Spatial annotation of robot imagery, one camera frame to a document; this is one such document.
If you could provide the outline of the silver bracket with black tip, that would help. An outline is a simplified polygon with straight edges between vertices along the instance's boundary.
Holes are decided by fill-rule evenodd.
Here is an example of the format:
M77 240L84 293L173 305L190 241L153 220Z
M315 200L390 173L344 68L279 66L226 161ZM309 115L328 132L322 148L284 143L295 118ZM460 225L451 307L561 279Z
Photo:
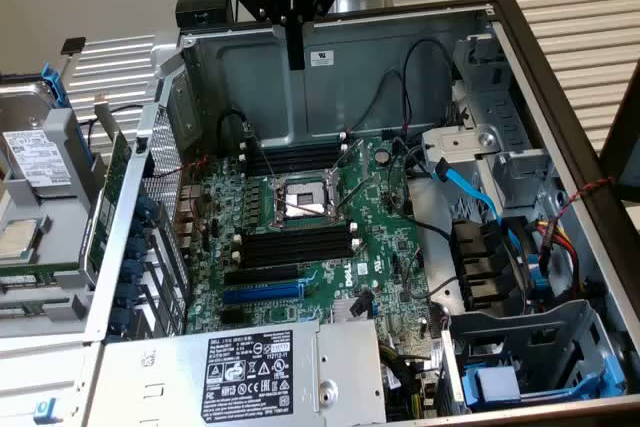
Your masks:
M58 58L55 61L55 66L62 82L67 82L72 76L85 45L86 38L84 36L70 37L63 42Z

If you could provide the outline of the hard disk with white label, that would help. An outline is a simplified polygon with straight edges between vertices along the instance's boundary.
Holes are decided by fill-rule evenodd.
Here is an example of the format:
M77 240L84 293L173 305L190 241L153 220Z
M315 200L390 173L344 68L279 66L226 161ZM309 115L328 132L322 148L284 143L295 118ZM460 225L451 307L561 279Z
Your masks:
M56 95L42 80L0 82L0 154L14 178L44 197L64 196L71 188L60 150L44 130L56 107Z

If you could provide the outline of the grey steel PC case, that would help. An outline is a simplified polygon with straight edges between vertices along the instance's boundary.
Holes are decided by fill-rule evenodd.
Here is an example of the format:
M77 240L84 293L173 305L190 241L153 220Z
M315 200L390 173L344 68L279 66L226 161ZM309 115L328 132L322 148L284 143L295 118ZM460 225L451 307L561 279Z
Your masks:
M444 160L428 165L423 134L453 127L457 41L499 41L526 105L521 119L552 161L546 215L498 214L490 197ZM89 427L91 401L110 344L185 335L194 287L174 219L181 188L217 160L263 146L389 140L409 159L411 215L425 248L432 324L425 343L391 345L375 332L386 421L365 427L640 427L640 237L623 215L613 179L601 169L568 100L517 5L456 2L366 15L339 15L303 31L305 68L289 68L284 37L248 27L185 36L166 61L154 101L135 133L131 157L99 272L88 342L99 350L89 394L78 408ZM312 67L310 52L333 50L335 63ZM136 199L158 204L155 221L134 213ZM522 289L522 313L586 300L598 313L627 382L623 396L464 413L445 378L455 371L452 318L467 312L451 253L452 224L496 221ZM127 335L108 321L129 237L148 253Z

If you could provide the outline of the blue card retention clip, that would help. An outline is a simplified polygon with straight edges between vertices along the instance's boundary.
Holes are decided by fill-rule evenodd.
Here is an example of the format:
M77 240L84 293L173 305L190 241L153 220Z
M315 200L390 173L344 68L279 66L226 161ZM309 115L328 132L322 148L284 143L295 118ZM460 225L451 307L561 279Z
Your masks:
M126 260L141 261L148 253L148 244L143 237L129 237L126 241L124 257Z
M144 263L137 259L125 259L120 267L120 281L139 284L144 274Z
M108 321L108 332L110 335L127 335L134 323L135 315L133 309L113 307Z
M114 292L114 306L131 310L137 303L140 296L139 286L133 283L118 283Z
M140 195L136 199L135 215L143 221L155 221L158 216L158 204L147 195Z

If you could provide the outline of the green Dell motherboard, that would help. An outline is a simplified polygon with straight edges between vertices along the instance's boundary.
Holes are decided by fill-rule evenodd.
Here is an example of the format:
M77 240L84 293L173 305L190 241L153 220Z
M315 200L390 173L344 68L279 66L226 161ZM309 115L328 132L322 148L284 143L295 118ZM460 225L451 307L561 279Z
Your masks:
M193 299L187 310L190 334L242 327L263 327L284 323L316 321L332 323L331 307L336 299L360 298L373 302L370 319L387 343L407 347L425 343L432 324L429 286L424 273L425 248L418 224L411 215L409 187L405 178L411 162L397 153L396 145L379 137L365 141L369 151L370 182L339 212L344 220L294 221L289 227L270 225L273 201L270 175L248 176L247 164L262 161L259 153L240 152L202 168L192 184L203 187L202 206L206 232L200 244L187 254L193 282ZM386 149L391 160L386 166L374 160L377 149ZM339 174L342 198L361 180L354 164ZM244 268L242 234L262 234L287 229L305 229L345 224L352 234L353 255L347 258L290 265L299 270L297 280L267 284L225 286L226 272ZM276 283L299 282L299 298L225 305L223 292ZM223 326L219 313L239 307L247 323Z

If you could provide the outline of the grey optical drive cage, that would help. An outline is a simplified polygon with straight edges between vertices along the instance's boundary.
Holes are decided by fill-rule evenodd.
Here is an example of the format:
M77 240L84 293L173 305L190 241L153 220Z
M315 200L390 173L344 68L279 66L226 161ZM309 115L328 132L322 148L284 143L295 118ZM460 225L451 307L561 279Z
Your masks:
M423 134L428 165L444 159L472 187L488 195L505 217L542 218L549 176L547 150L529 137L514 78L499 41L491 34L456 42L454 107L461 119L453 127Z

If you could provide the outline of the silver CPU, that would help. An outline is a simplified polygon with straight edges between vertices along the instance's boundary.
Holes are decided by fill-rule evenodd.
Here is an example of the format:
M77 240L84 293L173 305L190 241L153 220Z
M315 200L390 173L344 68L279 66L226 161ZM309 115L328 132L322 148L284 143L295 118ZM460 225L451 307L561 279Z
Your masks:
M0 232L0 265L34 263L39 227L38 219L9 222Z

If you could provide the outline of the metal rear port block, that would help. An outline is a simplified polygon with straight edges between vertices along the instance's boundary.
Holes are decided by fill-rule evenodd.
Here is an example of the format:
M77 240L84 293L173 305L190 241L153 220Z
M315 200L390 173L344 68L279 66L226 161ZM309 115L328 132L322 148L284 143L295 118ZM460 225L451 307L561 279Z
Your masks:
M202 206L203 187L199 184L183 186L176 204L174 227L183 254L200 244L206 232Z

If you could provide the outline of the thin metal locking lever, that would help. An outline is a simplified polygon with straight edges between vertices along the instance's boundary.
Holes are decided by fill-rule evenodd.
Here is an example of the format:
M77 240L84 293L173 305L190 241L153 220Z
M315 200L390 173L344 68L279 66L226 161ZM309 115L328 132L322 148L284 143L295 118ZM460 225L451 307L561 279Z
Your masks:
M270 178L271 178L272 186L275 188L276 184L278 183L278 178L277 178L277 176L276 176L276 174L275 174L275 172L273 170L273 167L272 167L272 165L271 165L271 163L270 163L270 161L269 161L269 159L268 159L268 157L267 157L267 155L266 155L266 153L265 153L265 151L263 149L262 143L261 143L260 139L258 138L258 135L255 132L255 130L250 129L250 134L251 134L252 140L254 141L255 148L259 152L261 158L263 159L263 161L264 161L264 163L265 163L265 165L266 165L266 167L268 169L268 172L269 172Z
M338 204L336 205L336 211L340 211L343 207L345 207L346 205L348 205L353 199L356 198L356 196L359 194L359 192L370 182L369 179L363 179L362 181L360 181L353 189L351 189L348 193L346 193L341 200L338 202Z

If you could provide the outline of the blue expansion slot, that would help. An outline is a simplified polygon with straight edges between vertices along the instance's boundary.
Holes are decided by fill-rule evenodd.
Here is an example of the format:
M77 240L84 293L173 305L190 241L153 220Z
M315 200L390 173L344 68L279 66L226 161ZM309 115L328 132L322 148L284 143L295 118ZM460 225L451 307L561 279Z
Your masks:
M222 301L225 305L231 305L291 299L302 297L304 291L304 285L299 282L276 283L237 290L226 290L223 292Z

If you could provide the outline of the blue disk caddy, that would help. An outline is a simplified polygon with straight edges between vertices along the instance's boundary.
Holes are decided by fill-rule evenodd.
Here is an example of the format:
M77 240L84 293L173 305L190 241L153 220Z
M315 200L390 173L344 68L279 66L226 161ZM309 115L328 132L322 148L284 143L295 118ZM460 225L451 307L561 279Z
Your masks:
M614 355L604 358L599 372L580 371L567 387L522 393L513 366L473 367L462 377L465 405L472 412L534 407L622 396L626 378Z

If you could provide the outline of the grey disk bay cage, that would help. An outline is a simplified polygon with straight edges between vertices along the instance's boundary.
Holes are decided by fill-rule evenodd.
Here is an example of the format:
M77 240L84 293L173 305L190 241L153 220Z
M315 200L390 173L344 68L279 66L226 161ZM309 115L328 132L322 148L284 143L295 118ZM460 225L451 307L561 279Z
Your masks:
M521 392L531 393L567 387L577 371L599 372L608 355L618 360L600 316L586 300L512 317L470 312L453 317L447 333L456 370L445 378L464 413L480 413L465 405L461 380L470 368L513 366Z

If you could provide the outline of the blue plastic disk carrier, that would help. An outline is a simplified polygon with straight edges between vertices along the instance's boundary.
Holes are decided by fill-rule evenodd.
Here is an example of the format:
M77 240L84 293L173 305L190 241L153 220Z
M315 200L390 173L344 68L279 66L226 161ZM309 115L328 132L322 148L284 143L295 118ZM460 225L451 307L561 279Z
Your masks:
M63 85L60 73L52 68L49 63L46 63L40 73L40 77L50 87L55 98L56 108L72 110L71 103L69 101L66 89ZM85 157L85 160L87 161L88 166L91 167L94 162L94 156L88 146L86 139L84 138L79 122L76 122L75 135L80 142L81 151Z

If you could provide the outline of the green graphics card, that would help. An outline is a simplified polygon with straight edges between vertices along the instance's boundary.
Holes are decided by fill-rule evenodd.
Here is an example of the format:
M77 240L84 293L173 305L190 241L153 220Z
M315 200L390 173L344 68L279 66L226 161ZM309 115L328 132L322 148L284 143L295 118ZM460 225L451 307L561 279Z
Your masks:
M95 97L96 120L112 142L111 157L106 171L99 176L102 188L93 208L91 220L87 224L81 265L92 285L97 284L100 268L106 252L109 235L127 166L131 157L131 147L116 122L105 95Z

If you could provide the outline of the metal socket cover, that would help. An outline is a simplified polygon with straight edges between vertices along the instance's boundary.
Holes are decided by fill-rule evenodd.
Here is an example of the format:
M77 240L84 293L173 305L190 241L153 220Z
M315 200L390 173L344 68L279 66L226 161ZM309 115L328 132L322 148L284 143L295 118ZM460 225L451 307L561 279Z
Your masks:
M328 170L330 178L336 180L338 174L351 164L356 166L356 169L360 173L361 181L367 181L369 179L369 151L363 139L358 139L343 152L335 164Z

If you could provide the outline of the silver power supply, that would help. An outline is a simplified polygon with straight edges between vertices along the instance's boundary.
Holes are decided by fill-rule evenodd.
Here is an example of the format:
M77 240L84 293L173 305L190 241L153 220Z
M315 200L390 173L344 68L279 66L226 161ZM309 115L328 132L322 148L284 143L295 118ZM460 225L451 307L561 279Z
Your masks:
M201 416L208 341L291 330L291 415L207 424ZM365 427L385 423L381 364L370 321L316 321L110 344L89 427Z

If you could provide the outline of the black fan shroud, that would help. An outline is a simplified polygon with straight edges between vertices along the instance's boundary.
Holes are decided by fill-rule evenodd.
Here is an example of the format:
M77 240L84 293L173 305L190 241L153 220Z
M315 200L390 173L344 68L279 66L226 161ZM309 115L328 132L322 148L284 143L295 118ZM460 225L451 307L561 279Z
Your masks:
M494 317L522 313L522 289L501 230L496 221L486 224L456 219L452 224L451 253L467 312Z

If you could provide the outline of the dark angled bar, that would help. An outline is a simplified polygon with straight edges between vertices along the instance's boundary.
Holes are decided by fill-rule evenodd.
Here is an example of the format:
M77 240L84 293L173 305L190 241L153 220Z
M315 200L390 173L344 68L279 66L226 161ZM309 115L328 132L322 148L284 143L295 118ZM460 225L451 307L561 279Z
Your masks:
M621 200L640 203L640 59L599 155Z

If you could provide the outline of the black rating label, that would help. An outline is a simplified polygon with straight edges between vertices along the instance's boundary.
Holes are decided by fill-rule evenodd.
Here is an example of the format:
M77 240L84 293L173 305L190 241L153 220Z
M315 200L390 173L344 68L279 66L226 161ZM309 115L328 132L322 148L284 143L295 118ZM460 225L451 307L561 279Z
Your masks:
M214 424L291 415L293 340L291 330L210 339L203 421Z

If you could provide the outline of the CPU socket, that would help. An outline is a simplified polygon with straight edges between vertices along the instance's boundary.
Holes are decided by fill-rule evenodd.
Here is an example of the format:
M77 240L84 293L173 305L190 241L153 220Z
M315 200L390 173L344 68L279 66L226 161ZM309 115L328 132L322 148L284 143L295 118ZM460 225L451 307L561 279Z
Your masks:
M321 219L341 222L339 175L336 169L304 171L274 176L269 182L273 201L270 225L289 227L294 221Z

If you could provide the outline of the long black expansion slot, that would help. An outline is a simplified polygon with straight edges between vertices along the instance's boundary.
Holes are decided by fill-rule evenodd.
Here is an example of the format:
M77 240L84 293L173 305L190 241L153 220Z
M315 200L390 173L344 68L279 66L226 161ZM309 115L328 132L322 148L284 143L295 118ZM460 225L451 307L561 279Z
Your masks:
M223 282L225 286L239 286L290 281L298 278L299 270L296 266L279 266L226 272Z

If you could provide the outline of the blue case latch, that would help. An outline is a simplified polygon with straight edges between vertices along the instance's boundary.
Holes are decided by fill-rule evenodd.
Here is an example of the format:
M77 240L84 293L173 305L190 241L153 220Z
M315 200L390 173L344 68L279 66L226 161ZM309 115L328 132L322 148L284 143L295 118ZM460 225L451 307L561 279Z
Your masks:
M48 399L44 399L39 401L33 411L32 420L35 425L50 425L59 422L58 417L56 416L55 408L56 408L57 399L55 397L51 397Z

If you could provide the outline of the silver chipset heatsink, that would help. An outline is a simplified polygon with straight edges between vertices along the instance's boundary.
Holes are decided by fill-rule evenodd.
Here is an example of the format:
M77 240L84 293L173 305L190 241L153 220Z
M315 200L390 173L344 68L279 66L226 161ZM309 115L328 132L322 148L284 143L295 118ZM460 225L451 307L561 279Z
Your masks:
M332 323L358 322L374 317L373 302L365 302L360 298L336 299L331 307Z

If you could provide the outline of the grey parts rack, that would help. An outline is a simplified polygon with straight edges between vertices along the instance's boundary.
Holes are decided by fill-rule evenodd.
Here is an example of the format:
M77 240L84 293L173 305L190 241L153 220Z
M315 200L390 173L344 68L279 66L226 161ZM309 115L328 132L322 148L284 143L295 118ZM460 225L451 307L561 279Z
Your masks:
M69 306L58 307L63 320L51 322L46 318L0 320L0 339L11 337L72 334L85 328L91 305L92 285L81 265L81 253L87 224L99 193L98 173L104 167L94 158L88 166L75 135L76 116L70 109L55 108L50 111L44 130L62 155L70 173L70 193L64 196L44 197L36 194L24 179L16 179L0 154L0 161L7 166L1 182L4 204L0 207L0 232L11 221L38 219L39 234L36 240L36 261L31 264L51 270L57 286L15 289L0 292L2 300L27 298L70 298Z

